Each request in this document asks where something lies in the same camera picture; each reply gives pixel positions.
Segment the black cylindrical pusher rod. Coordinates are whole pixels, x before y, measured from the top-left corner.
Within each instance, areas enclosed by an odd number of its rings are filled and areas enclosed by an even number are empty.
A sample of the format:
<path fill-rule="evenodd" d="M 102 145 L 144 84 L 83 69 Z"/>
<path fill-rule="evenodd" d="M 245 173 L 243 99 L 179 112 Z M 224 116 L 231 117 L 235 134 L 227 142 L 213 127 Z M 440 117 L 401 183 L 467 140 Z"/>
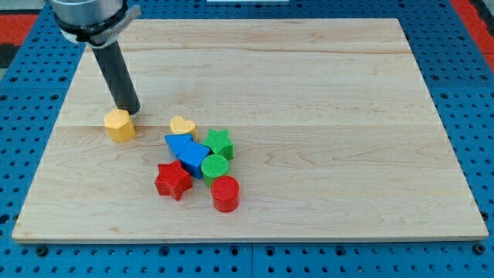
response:
<path fill-rule="evenodd" d="M 129 115 L 136 114 L 140 110 L 140 101 L 119 43 L 93 48 L 92 51 L 116 107 L 126 110 Z"/>

